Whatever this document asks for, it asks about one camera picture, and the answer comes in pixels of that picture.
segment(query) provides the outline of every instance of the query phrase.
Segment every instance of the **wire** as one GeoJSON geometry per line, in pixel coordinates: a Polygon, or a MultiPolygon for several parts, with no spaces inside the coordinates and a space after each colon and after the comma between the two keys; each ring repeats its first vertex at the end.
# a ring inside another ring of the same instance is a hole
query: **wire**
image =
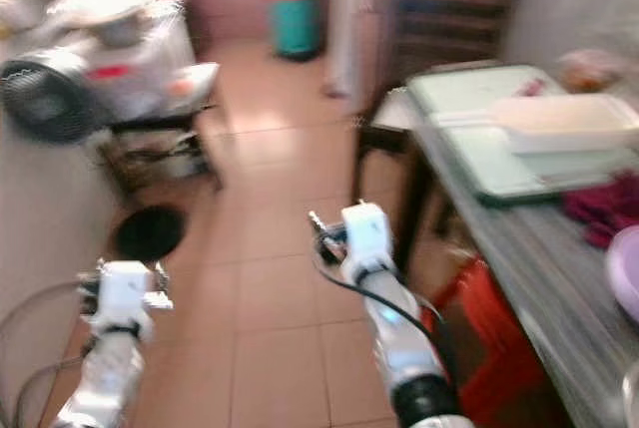
{"type": "MultiPolygon", "coordinates": [[[[449,345],[449,338],[446,334],[446,344],[447,346],[442,347],[440,346],[440,343],[437,342],[437,340],[434,339],[434,336],[432,335],[432,333],[430,331],[428,331],[428,329],[423,326],[423,324],[417,320],[414,316],[412,316],[410,313],[408,313],[407,311],[405,311],[403,308],[395,305],[393,302],[383,298],[382,296],[377,295],[376,293],[366,290],[365,288],[361,288],[357,285],[353,285],[351,283],[346,283],[344,281],[341,281],[337,278],[335,278],[328,270],[326,270],[323,266],[323,263],[318,263],[317,262],[317,254],[315,253],[315,256],[313,257],[313,266],[314,268],[319,272],[319,274],[321,274],[321,276],[323,276],[325,279],[327,279],[328,281],[330,281],[331,283],[334,283],[335,285],[338,285],[342,288],[345,288],[347,290],[350,291],[354,291],[355,293],[359,293],[360,295],[370,298],[372,300],[375,300],[379,303],[381,303],[382,305],[387,306],[388,308],[390,308],[391,310],[393,310],[394,312],[396,312],[397,314],[401,315],[406,321],[408,321],[410,324],[412,324],[417,330],[419,330],[425,337],[426,339],[435,347],[435,350],[441,354],[443,361],[446,365],[446,370],[448,372],[448,377],[450,378],[450,384],[452,386],[452,388],[454,389],[454,391],[457,391],[457,382],[456,382],[456,375],[455,375],[455,365],[454,365],[454,358],[452,356],[452,350],[450,349],[450,345],[449,345]]],[[[437,320],[439,321],[439,323],[445,324],[445,321],[443,321],[443,317],[441,316],[441,314],[435,309],[435,307],[428,302],[427,300],[423,300],[426,301],[426,307],[431,310],[435,316],[437,317],[437,320]]]]}
{"type": "MultiPolygon", "coordinates": [[[[15,305],[9,313],[7,313],[2,320],[0,320],[0,340],[4,342],[4,335],[7,328],[11,325],[11,323],[16,319],[16,317],[24,310],[28,308],[30,305],[34,303],[39,303],[48,299],[50,296],[57,296],[62,293],[65,293],[69,289],[77,288],[80,285],[80,281],[64,281],[61,283],[56,283],[55,285],[50,285],[45,288],[42,288],[35,293],[31,293],[17,305],[15,305]]],[[[3,383],[0,378],[0,389],[3,388],[3,383]]],[[[11,426],[10,418],[4,403],[0,400],[0,423],[5,428],[9,428],[11,426]]]]}
{"type": "Polygon", "coordinates": [[[23,422],[23,408],[24,402],[29,394],[29,391],[35,385],[35,383],[40,380],[42,377],[51,374],[58,373],[60,370],[64,370],[67,368],[71,368],[82,363],[84,358],[82,356],[76,356],[73,358],[67,358],[66,360],[58,361],[56,363],[51,363],[50,365],[43,366],[42,368],[34,371],[27,381],[25,381],[18,392],[18,398],[16,400],[16,406],[13,412],[13,420],[11,423],[11,428],[22,428],[24,425],[23,422]]]}

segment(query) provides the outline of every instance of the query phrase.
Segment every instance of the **red stool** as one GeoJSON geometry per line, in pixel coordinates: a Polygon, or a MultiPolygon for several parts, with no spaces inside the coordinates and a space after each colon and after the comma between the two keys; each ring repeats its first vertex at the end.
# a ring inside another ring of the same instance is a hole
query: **red stool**
{"type": "MultiPolygon", "coordinates": [[[[442,310],[456,296],[488,353],[461,387],[461,405],[474,423],[488,425],[501,406],[541,385],[544,372],[481,258],[469,262],[433,305],[442,310]]],[[[432,326],[431,314],[424,312],[423,321],[432,326]]]]}

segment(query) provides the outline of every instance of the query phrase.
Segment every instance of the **white wall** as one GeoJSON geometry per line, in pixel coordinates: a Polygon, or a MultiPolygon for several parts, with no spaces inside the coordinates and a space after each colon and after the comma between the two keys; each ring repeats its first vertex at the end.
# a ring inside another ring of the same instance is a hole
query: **white wall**
{"type": "Polygon", "coordinates": [[[616,16],[624,0],[519,0],[504,59],[553,69],[564,53],[584,46],[615,46],[616,16]]]}
{"type": "MultiPolygon", "coordinates": [[[[0,317],[28,294],[90,269],[105,244],[114,198],[82,149],[44,146],[0,112],[0,317]]],[[[34,368],[57,361],[77,315],[69,293],[35,307],[0,344],[2,401],[34,368]]],[[[50,380],[29,403],[35,426],[50,380]]]]}

